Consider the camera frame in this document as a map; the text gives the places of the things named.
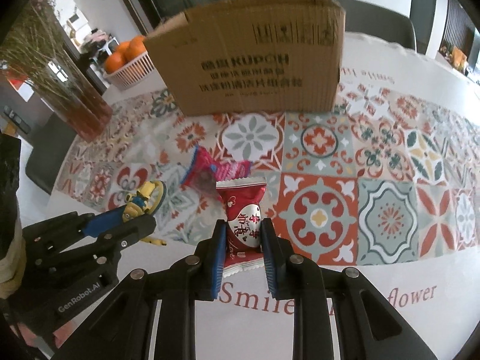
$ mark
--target cardboard box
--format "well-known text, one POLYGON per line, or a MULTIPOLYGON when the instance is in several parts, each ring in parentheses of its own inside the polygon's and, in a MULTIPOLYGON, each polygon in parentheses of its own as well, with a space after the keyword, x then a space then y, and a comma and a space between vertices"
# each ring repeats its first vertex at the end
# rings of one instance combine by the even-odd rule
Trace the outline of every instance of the cardboard box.
POLYGON ((221 0, 176 15, 145 46, 187 116, 327 112, 344 32, 332 0, 221 0))

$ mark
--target red candy wrapper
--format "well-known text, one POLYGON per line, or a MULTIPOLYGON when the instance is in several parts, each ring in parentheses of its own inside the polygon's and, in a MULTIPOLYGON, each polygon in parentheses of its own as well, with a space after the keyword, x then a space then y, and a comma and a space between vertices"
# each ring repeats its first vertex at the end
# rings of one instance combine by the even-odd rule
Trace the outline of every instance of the red candy wrapper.
POLYGON ((228 222, 224 277, 263 266, 259 203, 265 189, 264 177, 217 182, 217 192, 225 204, 228 222))
POLYGON ((181 184, 193 188, 205 196, 218 197, 215 190, 217 181, 247 177, 250 174, 250 161, 215 161, 203 146, 196 146, 193 159, 181 184))

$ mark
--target blue toy clothing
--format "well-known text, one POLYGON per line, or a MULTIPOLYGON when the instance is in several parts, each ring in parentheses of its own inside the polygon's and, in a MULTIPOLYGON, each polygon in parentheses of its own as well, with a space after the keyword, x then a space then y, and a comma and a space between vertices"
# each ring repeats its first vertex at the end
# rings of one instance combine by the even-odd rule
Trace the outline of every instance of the blue toy clothing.
POLYGON ((145 201, 140 196, 134 196, 133 199, 131 200, 131 202, 133 204, 136 204, 140 208, 143 208, 146 205, 145 201))

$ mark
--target slatted panel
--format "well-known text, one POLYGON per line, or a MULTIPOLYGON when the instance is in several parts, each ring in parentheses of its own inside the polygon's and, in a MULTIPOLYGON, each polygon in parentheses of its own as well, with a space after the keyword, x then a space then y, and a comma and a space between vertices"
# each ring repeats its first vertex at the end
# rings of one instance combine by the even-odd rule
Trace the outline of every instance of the slatted panel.
POLYGON ((472 48, 474 32, 475 26, 458 0, 448 0, 447 18, 441 46, 446 43, 452 44, 468 56, 472 48))

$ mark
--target blue gripper pad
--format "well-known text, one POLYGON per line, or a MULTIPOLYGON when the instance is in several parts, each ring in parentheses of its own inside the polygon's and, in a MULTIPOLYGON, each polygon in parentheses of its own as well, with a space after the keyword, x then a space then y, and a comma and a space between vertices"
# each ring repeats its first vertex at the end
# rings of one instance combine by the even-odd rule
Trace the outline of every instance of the blue gripper pad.
POLYGON ((214 258, 212 261, 212 299, 216 299, 222 286, 223 266, 225 263, 225 253, 227 252, 227 223, 222 221, 222 224, 217 222, 214 233, 212 235, 212 242, 216 245, 214 251, 214 258))
POLYGON ((270 238, 275 235, 271 221, 269 223, 264 219, 260 224, 260 239, 263 251, 263 262, 265 264, 265 273, 267 276, 268 290, 272 294, 272 298, 277 296, 278 282, 277 282, 277 269, 275 267, 275 261, 273 257, 272 246, 270 244, 270 238))
POLYGON ((91 219, 87 226, 82 229, 82 233, 85 236, 97 238, 103 232, 120 226, 123 224, 122 214, 124 209, 125 205, 95 215, 95 218, 91 219))

